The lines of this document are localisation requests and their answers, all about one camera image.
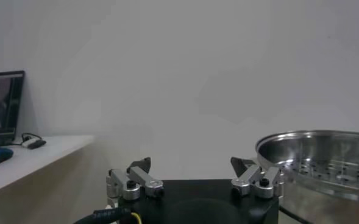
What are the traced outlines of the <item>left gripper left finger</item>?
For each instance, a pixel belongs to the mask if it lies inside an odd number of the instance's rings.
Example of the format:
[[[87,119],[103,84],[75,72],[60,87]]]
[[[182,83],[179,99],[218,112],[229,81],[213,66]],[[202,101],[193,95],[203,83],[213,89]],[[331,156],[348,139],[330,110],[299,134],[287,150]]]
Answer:
[[[151,158],[133,161],[125,170],[110,169],[106,177],[107,197],[135,201],[141,197],[141,190],[147,197],[162,198],[165,187],[162,180],[150,176]]]

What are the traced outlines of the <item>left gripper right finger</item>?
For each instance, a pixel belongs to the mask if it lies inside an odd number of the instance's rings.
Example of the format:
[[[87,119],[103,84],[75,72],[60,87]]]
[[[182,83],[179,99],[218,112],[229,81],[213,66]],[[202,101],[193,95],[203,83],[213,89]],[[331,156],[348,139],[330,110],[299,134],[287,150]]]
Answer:
[[[279,167],[264,170],[254,161],[238,157],[231,157],[230,163],[236,174],[231,180],[232,191],[238,197],[250,194],[262,199],[283,196],[284,174]]]

